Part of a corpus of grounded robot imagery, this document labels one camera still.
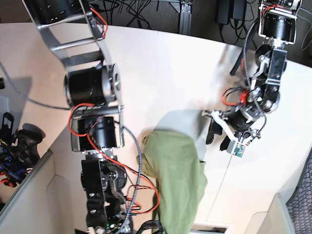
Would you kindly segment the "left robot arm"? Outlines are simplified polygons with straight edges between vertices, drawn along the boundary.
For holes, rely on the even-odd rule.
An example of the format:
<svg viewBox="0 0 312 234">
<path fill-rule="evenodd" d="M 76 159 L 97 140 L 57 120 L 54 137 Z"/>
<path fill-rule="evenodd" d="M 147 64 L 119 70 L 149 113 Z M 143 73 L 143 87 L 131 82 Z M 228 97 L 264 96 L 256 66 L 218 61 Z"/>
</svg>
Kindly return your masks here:
<svg viewBox="0 0 312 234">
<path fill-rule="evenodd" d="M 267 123 L 267 114 L 275 111 L 280 101 L 281 77 L 287 66 L 285 46 L 295 44 L 296 20 L 300 0 L 261 0 L 258 17 L 247 31 L 242 51 L 230 71 L 238 68 L 245 74 L 245 85 L 230 87 L 221 96 L 225 111 L 204 110 L 202 116 L 210 117 L 206 144 L 212 144 L 216 135 L 225 134 L 220 150 L 241 157 L 245 148 L 256 138 Z M 255 51 L 256 72 L 248 71 L 247 49 L 255 34 L 267 40 Z"/>
</svg>

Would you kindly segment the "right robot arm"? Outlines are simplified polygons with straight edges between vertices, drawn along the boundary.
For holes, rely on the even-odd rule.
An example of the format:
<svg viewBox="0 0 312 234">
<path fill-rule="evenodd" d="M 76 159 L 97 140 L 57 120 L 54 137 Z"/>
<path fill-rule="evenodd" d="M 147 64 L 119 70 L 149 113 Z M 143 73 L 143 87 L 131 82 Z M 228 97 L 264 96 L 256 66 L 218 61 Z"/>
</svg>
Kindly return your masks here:
<svg viewBox="0 0 312 234">
<path fill-rule="evenodd" d="M 80 179 L 87 196 L 87 231 L 130 234 L 133 204 L 122 193 L 127 173 L 114 155 L 116 148 L 124 146 L 123 106 L 118 67 L 104 40 L 108 25 L 85 0 L 26 0 L 24 6 L 46 46 L 66 70 L 71 148 L 86 154 Z M 76 20 L 87 23 L 91 36 L 61 43 L 51 28 Z"/>
</svg>

